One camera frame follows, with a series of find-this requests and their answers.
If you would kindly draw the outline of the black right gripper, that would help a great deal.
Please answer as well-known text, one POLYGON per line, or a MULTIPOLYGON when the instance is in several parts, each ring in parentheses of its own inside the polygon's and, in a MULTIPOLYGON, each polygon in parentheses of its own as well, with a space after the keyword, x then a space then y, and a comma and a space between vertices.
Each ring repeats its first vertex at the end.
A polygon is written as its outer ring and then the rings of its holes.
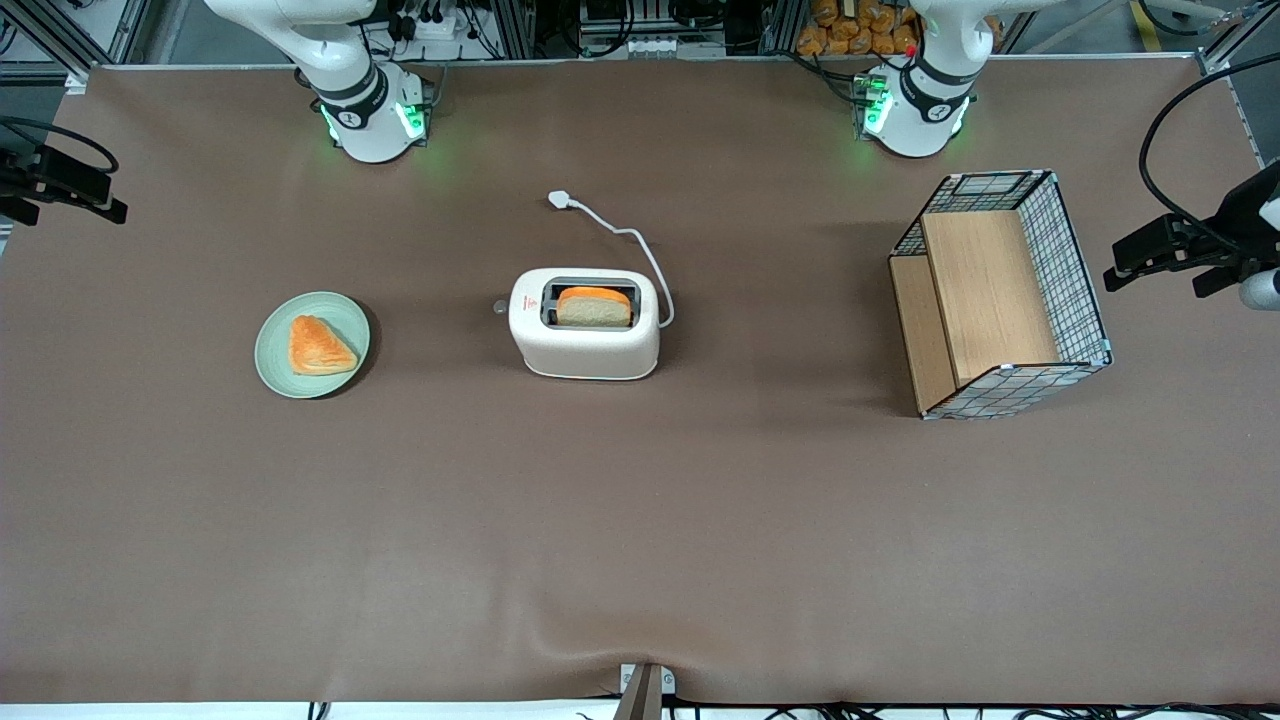
POLYGON ((3 206, 63 204, 115 225, 123 225, 128 215, 128 205, 111 195, 111 177, 105 170, 59 150, 3 150, 1 200, 3 206), (42 179, 37 172, 41 163, 42 179))

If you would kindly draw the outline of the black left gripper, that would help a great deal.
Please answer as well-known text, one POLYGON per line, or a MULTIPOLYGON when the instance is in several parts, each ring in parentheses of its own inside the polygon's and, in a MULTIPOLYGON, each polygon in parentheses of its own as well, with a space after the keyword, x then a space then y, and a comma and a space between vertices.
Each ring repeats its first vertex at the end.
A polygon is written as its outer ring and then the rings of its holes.
POLYGON ((1114 293, 1142 277, 1196 266, 1277 268, 1279 164, 1271 163, 1228 191, 1217 210, 1187 223, 1161 215, 1112 245, 1103 287, 1114 293), (1188 251, 1187 224, 1196 236, 1188 251))

